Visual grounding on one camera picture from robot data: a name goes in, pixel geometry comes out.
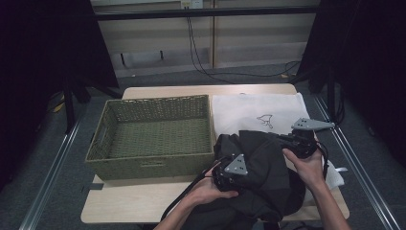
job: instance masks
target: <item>gray carpet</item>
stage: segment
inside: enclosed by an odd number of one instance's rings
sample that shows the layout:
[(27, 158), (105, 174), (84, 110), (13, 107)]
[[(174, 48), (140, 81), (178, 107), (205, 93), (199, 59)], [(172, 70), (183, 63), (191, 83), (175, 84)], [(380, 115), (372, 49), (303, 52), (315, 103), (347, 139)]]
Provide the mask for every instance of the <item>gray carpet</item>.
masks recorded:
[[(284, 69), (284, 65), (268, 65), (229, 68), (221, 71), (272, 75), (283, 72)], [(118, 91), (124, 92), (127, 87), (131, 86), (225, 84), (227, 83), (225, 81), (230, 83), (287, 82), (287, 79), (279, 76), (264, 78), (227, 74), (212, 77), (224, 81), (211, 79), (196, 71), (188, 71), (122, 78), (119, 79), (121, 88)], [(296, 87), (304, 95), (304, 102), (310, 117), (323, 120), (313, 96), (307, 90), (307, 82), (300, 82)], [(105, 101), (110, 99), (102, 93), (92, 89), (90, 91), (93, 95), (90, 103), (76, 103), (75, 105), (77, 113), (83, 111), (84, 117), (36, 229), (138, 229), (135, 224), (85, 224), (80, 220), (88, 186), (94, 176), (83, 161), (102, 114), (102, 107)], [(326, 96), (325, 89), (321, 95)], [(8, 184), (0, 194), (0, 229), (19, 228), (62, 143), (66, 128), (63, 110), (58, 113), (49, 113), (42, 124), (32, 152), (18, 174), (15, 175), (13, 182)], [(406, 219), (403, 218), (406, 215), (406, 197), (403, 195), (406, 191), (406, 184), (401, 181), (406, 175), (406, 170), (394, 161), (378, 136), (369, 134), (368, 127), (350, 102), (346, 102), (346, 118), (340, 128), (347, 136), (374, 185), (395, 214), (398, 223), (400, 226), (406, 227)], [(318, 137), (328, 147), (330, 159), (334, 165), (349, 169), (348, 172), (342, 172), (346, 185), (341, 188), (341, 191), (350, 208), (349, 223), (352, 228), (384, 229), (379, 216), (363, 192), (334, 137), (329, 131), (320, 131)], [(321, 225), (319, 221), (308, 221), (306, 224)], [(301, 225), (299, 222), (282, 223), (283, 229), (294, 229), (299, 225)]]

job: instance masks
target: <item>black curtain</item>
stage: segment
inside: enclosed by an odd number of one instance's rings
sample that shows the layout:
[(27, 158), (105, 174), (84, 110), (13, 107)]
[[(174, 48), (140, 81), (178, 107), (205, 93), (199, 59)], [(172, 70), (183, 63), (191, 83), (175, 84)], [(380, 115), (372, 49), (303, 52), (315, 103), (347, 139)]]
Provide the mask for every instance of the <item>black curtain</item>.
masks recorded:
[(117, 87), (96, 21), (64, 15), (93, 13), (90, 1), (1, 1), (0, 190), (35, 140), (47, 103), (62, 91), (62, 77)]

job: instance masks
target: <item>person's left hand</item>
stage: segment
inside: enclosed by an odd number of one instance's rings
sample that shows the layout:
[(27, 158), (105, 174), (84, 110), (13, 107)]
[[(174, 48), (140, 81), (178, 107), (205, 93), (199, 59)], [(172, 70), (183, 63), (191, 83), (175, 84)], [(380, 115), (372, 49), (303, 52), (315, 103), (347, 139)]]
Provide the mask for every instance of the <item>person's left hand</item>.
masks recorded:
[(206, 204), (214, 201), (218, 198), (231, 198), (238, 196), (237, 191), (228, 191), (228, 192), (221, 192), (217, 189), (215, 184), (213, 183), (212, 170), (206, 173), (206, 176), (202, 180), (200, 180), (192, 190), (188, 193), (186, 197), (191, 198), (195, 205), (198, 204)]

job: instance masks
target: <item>hand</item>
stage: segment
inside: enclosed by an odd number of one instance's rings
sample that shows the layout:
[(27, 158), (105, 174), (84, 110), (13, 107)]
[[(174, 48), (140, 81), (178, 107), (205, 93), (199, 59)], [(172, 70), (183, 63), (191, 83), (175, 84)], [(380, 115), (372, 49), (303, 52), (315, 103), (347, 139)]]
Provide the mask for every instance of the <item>hand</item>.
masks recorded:
[[(212, 176), (212, 170), (206, 173), (206, 176)], [(194, 205), (206, 204), (218, 198), (231, 198), (238, 196), (237, 191), (221, 192), (213, 183), (211, 177), (205, 177), (200, 180), (185, 198), (190, 198)]]
[(306, 159), (299, 159), (289, 149), (283, 149), (282, 152), (295, 165), (299, 177), (310, 190), (316, 185), (325, 182), (323, 178), (322, 153), (318, 149)]

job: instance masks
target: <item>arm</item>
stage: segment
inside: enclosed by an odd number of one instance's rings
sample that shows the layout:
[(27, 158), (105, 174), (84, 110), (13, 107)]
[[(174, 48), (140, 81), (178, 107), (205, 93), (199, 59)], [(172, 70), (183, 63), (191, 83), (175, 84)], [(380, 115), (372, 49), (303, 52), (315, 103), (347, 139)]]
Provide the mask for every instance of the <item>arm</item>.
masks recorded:
[[(209, 171), (207, 176), (212, 175), (212, 171)], [(238, 192), (220, 192), (212, 179), (206, 177), (200, 180), (179, 203), (168, 214), (164, 220), (162, 220), (155, 230), (175, 230), (180, 229), (185, 223), (189, 214), (193, 208), (199, 204), (210, 203), (217, 198), (231, 198), (238, 196)]]
[(299, 159), (289, 149), (283, 149), (283, 154), (295, 165), (300, 178), (313, 194), (324, 227), (326, 229), (350, 229), (323, 178), (320, 151), (316, 150), (306, 159)]

